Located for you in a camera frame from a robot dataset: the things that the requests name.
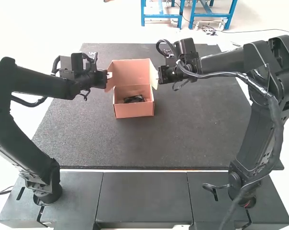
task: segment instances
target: black platform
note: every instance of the black platform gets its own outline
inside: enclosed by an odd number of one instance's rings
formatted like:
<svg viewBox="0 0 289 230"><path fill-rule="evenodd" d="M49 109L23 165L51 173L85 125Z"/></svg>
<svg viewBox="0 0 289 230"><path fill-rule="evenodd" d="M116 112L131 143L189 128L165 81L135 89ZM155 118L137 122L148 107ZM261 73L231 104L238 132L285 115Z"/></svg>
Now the black platform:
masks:
<svg viewBox="0 0 289 230"><path fill-rule="evenodd" d="M200 56L218 46L196 45ZM98 52L98 67L113 59L151 58L165 64L155 44L83 44ZM93 89L85 102L54 99L33 141L62 168L225 170L236 156L250 105L236 79L171 84L154 91L155 116L115 119L112 93ZM283 169L281 163L277 169Z"/></svg>
<svg viewBox="0 0 289 230"><path fill-rule="evenodd" d="M218 201L202 183L227 183L227 172L62 172L62 197L41 208L19 178L1 214L11 228L54 227L55 230L101 228L172 228L216 230L231 204L227 190ZM289 216L270 179L257 190L255 208L238 207L226 230L279 230Z"/></svg>

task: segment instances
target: black cable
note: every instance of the black cable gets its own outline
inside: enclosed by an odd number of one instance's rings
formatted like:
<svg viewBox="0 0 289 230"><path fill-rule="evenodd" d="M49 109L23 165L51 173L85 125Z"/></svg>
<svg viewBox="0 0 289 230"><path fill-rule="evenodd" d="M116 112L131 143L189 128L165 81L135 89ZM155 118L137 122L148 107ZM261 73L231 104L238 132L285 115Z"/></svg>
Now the black cable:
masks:
<svg viewBox="0 0 289 230"><path fill-rule="evenodd" d="M59 62L60 62L60 56L57 56L57 58L55 58L53 65L52 65L52 73L51 73L52 76L55 76L56 73L59 71L59 69L57 69L57 65ZM14 95L11 96L12 101L19 103L19 104L22 104L23 106L30 107L30 108L34 108L34 107L39 106L40 104L44 103L47 100L47 98L48 97L42 97L42 98L38 99L36 102L31 103L31 102L27 102L27 101L25 101L19 97L16 97Z"/></svg>
<svg viewBox="0 0 289 230"><path fill-rule="evenodd" d="M282 30L282 29L250 30L250 31L237 31L237 32L224 32L224 31L220 31L220 32L225 33L225 34L239 34L239 33L252 33L252 32L272 31L272 30L279 30L279 31L283 31L283 32L289 33L288 30Z"/></svg>
<svg viewBox="0 0 289 230"><path fill-rule="evenodd" d="M268 101L268 107L270 110L271 120L274 124L274 146L273 146L269 161L265 165L264 168L261 168L259 170L257 175L254 176L253 179L251 179L251 181L249 181L247 184L245 184L240 189L237 197L233 200L230 208L228 209L226 215L224 216L224 218L223 218L223 220L219 226L219 230L223 230L225 224L230 220L231 216L233 215L235 209L237 208L239 202L244 197L244 195L246 193L248 193L250 189L252 189L252 185L260 182L262 179L264 179L266 176L268 176L279 160L280 152L281 152L282 144L283 144L283 135L284 135L284 125L283 125L283 121L281 118L281 110L280 110L280 107L278 105L278 100L276 99L276 97L274 95L272 95L269 92L266 92L262 87L259 87L258 85L256 85L256 83L253 80L249 79L246 75L244 75L242 73L239 73L239 72L215 72L215 73L200 75L200 74L196 74L196 73L190 72L187 69L185 69L181 60L179 60L177 62L177 65L182 70L182 72L184 72L185 74L188 74L192 77L195 77L195 78L206 79L206 78L220 77L220 76L238 77L238 78L242 79L244 81L244 83L252 86L259 93L261 93L263 96L265 96L267 101ZM219 188L218 186L204 184L204 188L208 188L208 187L212 188L212 189L213 188L214 189Z"/></svg>
<svg viewBox="0 0 289 230"><path fill-rule="evenodd" d="M7 193L10 193L11 190L6 191L6 190L9 189L10 187L8 187L8 188L6 188L6 189L0 191L0 195L4 195L4 194L7 194Z"/></svg>
<svg viewBox="0 0 289 230"><path fill-rule="evenodd" d="M11 100L16 102L16 103L19 103L19 104L22 104L26 107L30 107L30 108L34 108L36 106L39 106L40 104L44 103L46 101L47 97L42 97L40 99L38 99L36 102L34 103L31 103L31 102L27 102L19 97L16 97L14 95L11 96Z"/></svg>
<svg viewBox="0 0 289 230"><path fill-rule="evenodd" d="M213 184L208 184L208 183L203 183L202 187L204 189L224 189L224 188L229 188L231 185L230 184L225 184L225 185L221 185L221 186L216 186Z"/></svg>
<svg viewBox="0 0 289 230"><path fill-rule="evenodd" d="M164 51L160 50L159 45L160 45L161 43L166 43L166 44L168 44L168 46L170 47L173 55L175 56L175 58L176 58L176 60L177 60L177 59L178 59L178 55L177 55L177 53L176 53L173 45L172 45L168 40L166 40L166 39L160 39L160 40L156 43L156 50L158 51L158 53L160 53L161 55L163 55L163 56L166 57L166 58L169 57L168 54L166 54Z"/></svg>
<svg viewBox="0 0 289 230"><path fill-rule="evenodd" d="M232 204L230 208L228 209L226 215L224 216L220 226L219 230L223 230L225 224L230 220L232 217L235 209L237 208L240 200L243 198L243 196L249 191L250 188L252 188L252 185L255 183L260 182L262 179L264 179L266 176L269 175L269 173L273 170L275 165L277 164L279 157L280 157L280 152L282 149L282 144L283 144L283 136L284 136L284 124L281 118L281 110L278 105L278 101L275 98L275 96L271 94L267 94L266 98L268 100L268 106L270 110L270 115L271 115L271 120L274 124L274 146L271 152L271 156L269 158L268 163L266 164L265 168L260 171L249 183L244 185L237 197L232 201Z"/></svg>

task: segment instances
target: box flap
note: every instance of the box flap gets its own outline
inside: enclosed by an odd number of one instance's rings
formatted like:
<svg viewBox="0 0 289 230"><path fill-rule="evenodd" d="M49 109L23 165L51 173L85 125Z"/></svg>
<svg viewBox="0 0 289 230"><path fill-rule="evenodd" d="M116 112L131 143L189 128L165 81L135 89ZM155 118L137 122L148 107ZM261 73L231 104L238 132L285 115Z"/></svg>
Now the box flap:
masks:
<svg viewBox="0 0 289 230"><path fill-rule="evenodd" d="M158 71L155 69L152 61L149 59L149 68L150 68L150 84L157 90L158 87Z"/></svg>
<svg viewBox="0 0 289 230"><path fill-rule="evenodd" d="M107 71L109 78L105 92L122 85L151 84L157 89L158 72L149 58L113 60Z"/></svg>

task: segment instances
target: blue table leg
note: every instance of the blue table leg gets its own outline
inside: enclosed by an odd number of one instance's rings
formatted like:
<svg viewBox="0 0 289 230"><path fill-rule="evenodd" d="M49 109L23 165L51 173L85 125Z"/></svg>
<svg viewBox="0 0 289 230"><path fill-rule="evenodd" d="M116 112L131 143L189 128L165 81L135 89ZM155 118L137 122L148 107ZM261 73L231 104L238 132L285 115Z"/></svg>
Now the blue table leg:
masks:
<svg viewBox="0 0 289 230"><path fill-rule="evenodd" d="M145 26L145 0L141 0L141 26Z"/></svg>
<svg viewBox="0 0 289 230"><path fill-rule="evenodd" d="M210 7L213 6L213 1L215 1L215 0L211 0L211 1L210 1Z"/></svg>
<svg viewBox="0 0 289 230"><path fill-rule="evenodd" d="M194 12L196 11L196 3L197 3L197 0L192 1L191 14L190 14L190 20L189 20L190 22L188 26L190 30L192 30L192 27L193 27Z"/></svg>
<svg viewBox="0 0 289 230"><path fill-rule="evenodd" d="M238 2L238 0L233 0L232 1L230 12L229 12L229 14L231 16L227 18L227 23L225 24L225 27L224 27L226 30L228 30L230 28L230 24L231 24L231 21L232 21L232 17L233 17L237 2Z"/></svg>
<svg viewBox="0 0 289 230"><path fill-rule="evenodd" d="M181 0L181 4L180 4L180 8L179 8L180 17L178 18L178 28L180 28L180 29L182 27L182 20L183 20L182 15L183 15L184 6L185 6L185 0Z"/></svg>

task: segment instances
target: cable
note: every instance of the cable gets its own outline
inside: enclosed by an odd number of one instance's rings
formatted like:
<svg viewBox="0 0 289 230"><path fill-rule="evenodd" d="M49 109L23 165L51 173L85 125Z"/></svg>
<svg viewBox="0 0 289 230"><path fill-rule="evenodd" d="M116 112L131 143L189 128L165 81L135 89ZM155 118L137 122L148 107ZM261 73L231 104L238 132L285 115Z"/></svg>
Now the cable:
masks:
<svg viewBox="0 0 289 230"><path fill-rule="evenodd" d="M59 71L59 69L57 69L57 65L59 62L60 62L60 56L57 56L57 58L55 58L55 60L53 62L53 66L52 66L52 73L51 73L52 76L55 76L56 73ZM47 100L47 98L48 97L42 97L42 98L38 99L36 102L31 103L31 102L27 102L27 101L25 101L19 97L16 97L14 95L11 96L12 101L19 103L19 104L22 104L23 106L30 107L30 108L34 108L34 107L39 106L40 104L44 103Z"/></svg>
<svg viewBox="0 0 289 230"><path fill-rule="evenodd" d="M240 200L243 198L243 196L249 191L249 188L255 184L264 179L266 176L269 175L269 173L273 170L275 165L277 164L280 156L280 152L282 149L283 144L283 136L284 136L284 125L281 118L281 110L278 105L278 101L275 96L271 94L267 94L266 98L268 100L268 106L270 110L271 120L274 124L274 146L271 152L271 156L269 158L268 163L266 164L265 168L260 171L249 183L244 185L237 197L232 201L232 204L230 208L228 209L226 215L224 216L220 226L219 230L223 230L225 224L230 220L231 216L233 215L235 209L237 208L237 205L239 204Z"/></svg>
<svg viewBox="0 0 289 230"><path fill-rule="evenodd" d="M16 97L14 95L11 96L11 100L16 102L16 103L19 103L19 104L22 104L26 107L30 107L30 108L34 108L36 106L39 106L40 104L44 103L46 101L47 97L42 97L40 99L38 99L36 102L34 103L31 103L31 102L27 102L19 97Z"/></svg>
<svg viewBox="0 0 289 230"><path fill-rule="evenodd" d="M231 187L231 185L230 184L225 184L225 185L221 185L221 186L215 186L213 184L203 183L202 187L204 189L224 189L224 188Z"/></svg>
<svg viewBox="0 0 289 230"><path fill-rule="evenodd" d="M10 186L10 187L8 187L8 188L6 188L6 189L0 191L0 195L4 195L4 194L7 194L7 193L10 193L11 190L8 190L8 191L6 191L6 190L9 189L9 188L12 188L12 187L13 187L13 186Z"/></svg>
<svg viewBox="0 0 289 230"><path fill-rule="evenodd" d="M160 45L161 43L167 43L167 44L168 44L168 46L170 47L173 55L175 56L175 58L176 58L176 60L177 60L177 59L178 59L178 55L177 55L177 53L176 53L173 45L172 45L168 40L166 40L166 39L160 39L160 40L156 43L156 50L158 51L158 53L160 53L162 56L164 56L164 57L166 57L166 58L169 57L169 55L167 55L164 51L160 50L159 45Z"/></svg>
<svg viewBox="0 0 289 230"><path fill-rule="evenodd" d="M224 31L220 31L220 32L225 33L225 34L239 34L239 33L252 33L252 32L272 31L272 30L279 30L279 31L283 31L283 32L289 33L288 30L282 30L282 29L250 30L250 31L237 31L237 32L224 32Z"/></svg>

